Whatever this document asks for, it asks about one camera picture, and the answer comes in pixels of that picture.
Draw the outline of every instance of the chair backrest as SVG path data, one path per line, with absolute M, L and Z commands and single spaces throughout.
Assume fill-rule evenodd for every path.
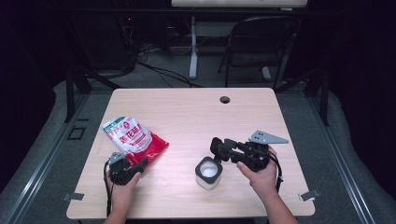
M 229 46 L 243 43 L 256 50 L 280 49 L 297 28 L 298 22 L 293 17 L 250 17 L 232 29 Z

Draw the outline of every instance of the gray floor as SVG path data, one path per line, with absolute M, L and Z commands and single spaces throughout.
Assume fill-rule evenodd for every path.
M 223 87 L 224 72 L 217 73 L 222 48 L 214 47 L 212 43 L 213 40 L 206 39 L 200 45 L 198 78 L 193 82 L 208 88 Z M 153 50 L 142 58 L 152 66 L 188 76 L 190 52 Z M 250 74 L 257 76 L 257 71 Z M 131 74 L 111 80 L 125 88 L 188 88 L 186 84 L 160 77 L 140 65 Z M 96 80 L 90 82 L 93 91 L 89 95 L 77 93 L 78 111 L 69 124 L 64 124 L 64 83 L 55 87 L 57 101 L 49 120 L 20 169 L 0 195 L 0 223 L 77 223 L 66 217 L 68 202 L 62 197 L 65 193 L 74 192 L 111 95 L 108 87 Z M 231 87 L 268 86 L 271 83 Z M 276 96 L 308 187 L 321 193 L 315 200 L 316 213 L 312 217 L 298 217 L 300 223 L 396 223 L 396 203 L 375 183 L 354 152 L 336 97 L 330 96 L 330 126 L 324 127 L 318 119 L 318 100 L 305 98 L 303 87 L 304 83 L 301 83 Z M 73 140 L 73 128 L 85 130 L 80 140 Z M 335 152 L 341 153 L 346 169 L 338 161 L 334 148 Z M 352 182 L 345 178 L 348 174 L 353 176 Z M 265 218 L 256 221 L 264 223 Z M 83 220 L 83 223 L 102 222 Z

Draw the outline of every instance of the dark background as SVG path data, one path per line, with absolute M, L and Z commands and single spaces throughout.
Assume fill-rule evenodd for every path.
M 81 7 L 95 7 L 84 4 L 85 1 L 77 2 Z M 106 0 L 95 2 L 101 7 L 114 7 L 114 1 L 113 5 Z M 152 4 L 169 7 L 169 1 L 152 1 Z M 393 198 L 396 198 L 395 8 L 390 0 L 309 1 L 308 11 L 338 11 L 344 12 L 343 16 L 337 21 L 304 19 L 285 70 L 285 77 L 302 76 L 323 62 L 334 48 L 334 37 L 340 40 L 339 53 L 329 69 L 331 91 L 341 101 L 355 150 Z M 131 49 L 134 48 L 125 42 L 120 18 L 81 15 L 74 18 L 79 21 L 72 24 L 77 25 L 70 27 L 62 17 L 43 13 L 36 2 L 8 0 L 0 10 L 0 158 L 3 160 L 0 189 L 3 190 L 47 120 L 55 101 L 52 88 L 65 79 L 70 64 L 92 69 L 123 69 L 133 66 Z M 166 35 L 166 24 L 177 22 L 175 18 L 134 19 L 144 38 L 167 48 L 166 38 L 154 34 L 162 34 L 158 31 L 163 30 Z M 97 34 L 103 28 L 105 38 Z M 79 41 L 84 41 L 87 48 L 82 49 Z

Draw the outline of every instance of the snack bag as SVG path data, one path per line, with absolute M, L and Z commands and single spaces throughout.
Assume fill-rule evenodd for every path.
M 136 119 L 119 117 L 103 125 L 103 130 L 132 166 L 148 158 L 148 164 L 169 146 L 157 134 L 142 126 Z

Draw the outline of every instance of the table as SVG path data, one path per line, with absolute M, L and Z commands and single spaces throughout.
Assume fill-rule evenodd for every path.
M 224 104 L 220 97 L 230 98 Z M 280 196 L 295 216 L 311 216 L 315 207 L 298 194 L 308 191 L 271 89 L 119 89 L 113 92 L 101 127 L 107 121 L 128 116 L 169 142 L 169 147 L 147 168 L 135 188 L 128 218 L 265 217 L 259 197 L 234 163 L 223 162 L 219 184 L 212 190 L 195 180 L 195 166 L 209 156 L 213 137 L 246 142 L 257 130 L 289 140 L 272 145 L 285 181 Z M 100 128 L 67 210 L 72 219 L 106 218 L 103 167 L 118 151 Z
M 294 8 L 305 7 L 307 0 L 172 0 L 172 7 L 269 7 L 269 8 Z M 191 63 L 190 79 L 197 78 L 197 44 L 196 21 L 191 17 Z

